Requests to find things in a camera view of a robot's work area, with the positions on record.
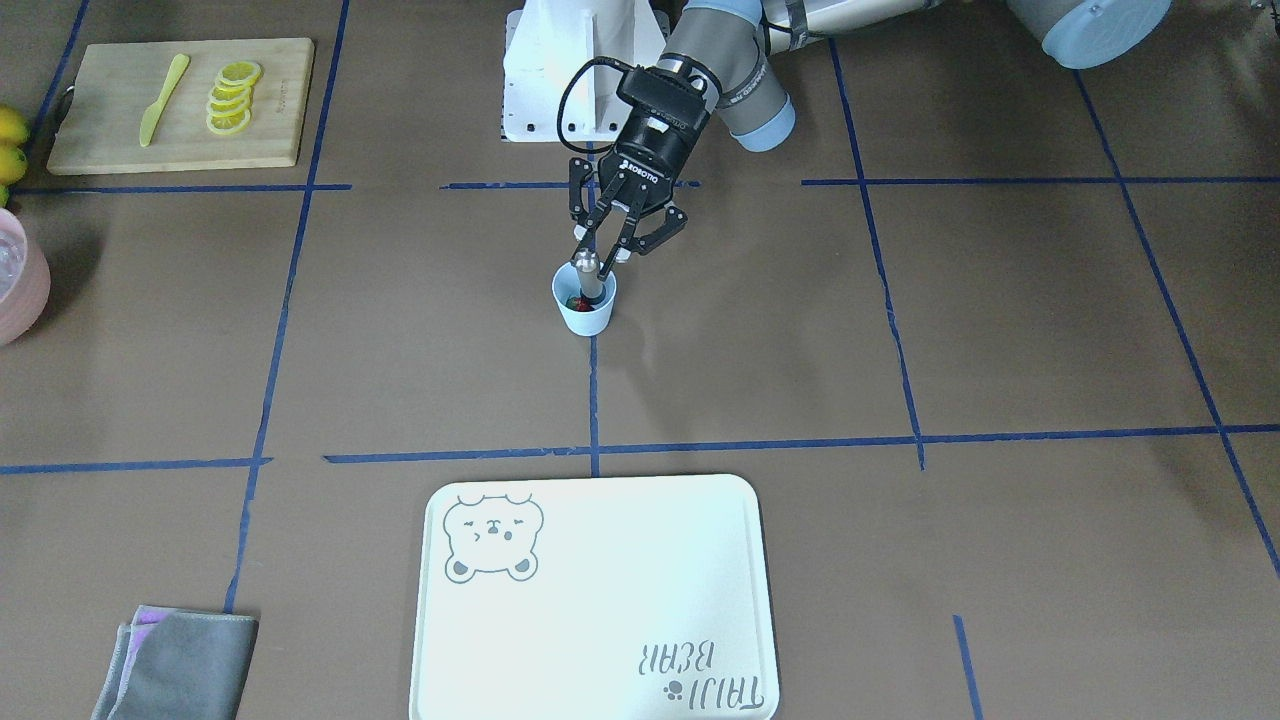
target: bear drawing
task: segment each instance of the bear drawing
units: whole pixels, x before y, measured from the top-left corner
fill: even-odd
[[[458,498],[444,514],[449,560],[444,574],[466,583],[476,573],[503,573],[527,580],[538,571],[534,543],[543,529],[543,509],[532,498],[516,502],[507,496],[484,496],[475,502]]]

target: gray cloth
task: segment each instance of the gray cloth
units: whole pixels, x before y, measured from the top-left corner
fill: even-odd
[[[257,620],[174,610],[147,628],[123,678],[137,625],[120,625],[91,720],[234,720]]]

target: pink container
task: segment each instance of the pink container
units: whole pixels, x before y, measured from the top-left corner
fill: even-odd
[[[0,292],[0,345],[5,345],[27,332],[45,309],[49,301],[49,263],[40,246],[27,240],[18,218],[3,208],[0,236],[0,242],[13,243],[18,252],[18,274],[9,290]]]

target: plastic knife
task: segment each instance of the plastic knife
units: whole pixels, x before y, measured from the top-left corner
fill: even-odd
[[[160,97],[142,111],[142,124],[138,126],[138,145],[142,147],[151,145],[151,136],[155,135],[156,124],[160,123],[160,114],[164,113],[164,106],[169,102],[173,88],[178,87],[178,81],[182,79],[182,73],[187,72],[189,64],[191,58],[180,53],[174,55],[173,61],[169,63],[169,74],[164,78]]]

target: wooden cutting board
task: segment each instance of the wooden cutting board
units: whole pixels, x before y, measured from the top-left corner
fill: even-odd
[[[138,145],[142,111],[160,95],[173,56],[191,56],[151,145]],[[307,37],[90,45],[70,111],[49,154],[55,176],[287,168],[298,161],[315,44]],[[262,65],[252,120],[216,136],[205,126],[218,70],[236,60]]]

